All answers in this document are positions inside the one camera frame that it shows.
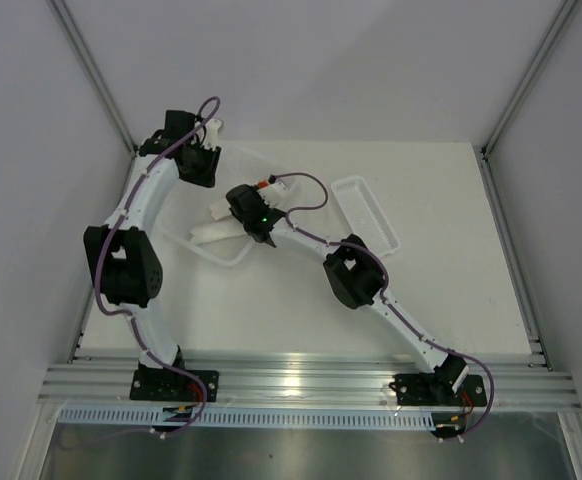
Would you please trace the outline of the white paper napkin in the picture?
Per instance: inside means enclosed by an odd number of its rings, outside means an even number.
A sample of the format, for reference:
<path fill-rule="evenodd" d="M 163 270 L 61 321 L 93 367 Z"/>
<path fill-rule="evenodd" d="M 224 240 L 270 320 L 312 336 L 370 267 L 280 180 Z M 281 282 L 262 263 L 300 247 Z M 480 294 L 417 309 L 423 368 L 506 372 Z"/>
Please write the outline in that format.
<path fill-rule="evenodd" d="M 230 204 L 225 198 L 221 198 L 209 206 L 209 211 L 214 221 L 220 221 L 232 215 Z"/>

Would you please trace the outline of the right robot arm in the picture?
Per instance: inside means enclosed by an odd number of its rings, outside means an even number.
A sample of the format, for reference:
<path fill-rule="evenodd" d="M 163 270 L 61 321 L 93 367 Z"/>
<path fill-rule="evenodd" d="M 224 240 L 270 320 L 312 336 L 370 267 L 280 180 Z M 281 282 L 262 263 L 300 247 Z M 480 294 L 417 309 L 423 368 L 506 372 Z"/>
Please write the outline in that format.
<path fill-rule="evenodd" d="M 363 240 L 349 235 L 328 240 L 293 224 L 290 213 L 264 200 L 262 189 L 243 184 L 226 194 L 229 211 L 256 242 L 273 248 L 302 252 L 322 264 L 330 288 L 345 307 L 373 311 L 385 319 L 406 342 L 429 395 L 439 403 L 460 396 L 469 373 L 466 360 L 437 345 L 434 338 L 389 290 L 389 275 L 382 261 Z"/>

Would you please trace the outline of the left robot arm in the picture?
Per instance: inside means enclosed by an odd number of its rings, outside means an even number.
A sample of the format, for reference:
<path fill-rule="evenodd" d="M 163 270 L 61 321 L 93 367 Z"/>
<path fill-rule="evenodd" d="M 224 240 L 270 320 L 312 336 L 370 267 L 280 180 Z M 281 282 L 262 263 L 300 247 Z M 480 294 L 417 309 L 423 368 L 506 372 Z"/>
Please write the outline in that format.
<path fill-rule="evenodd" d="M 152 385 L 168 400 L 186 392 L 188 376 L 175 367 L 180 348 L 159 306 L 163 268 L 151 234 L 176 185 L 214 187 L 221 127 L 214 112 L 167 111 L 163 127 L 140 146 L 113 213 L 83 234 L 98 309 L 108 317 L 127 320 L 140 348 L 140 364 L 158 369 Z"/>

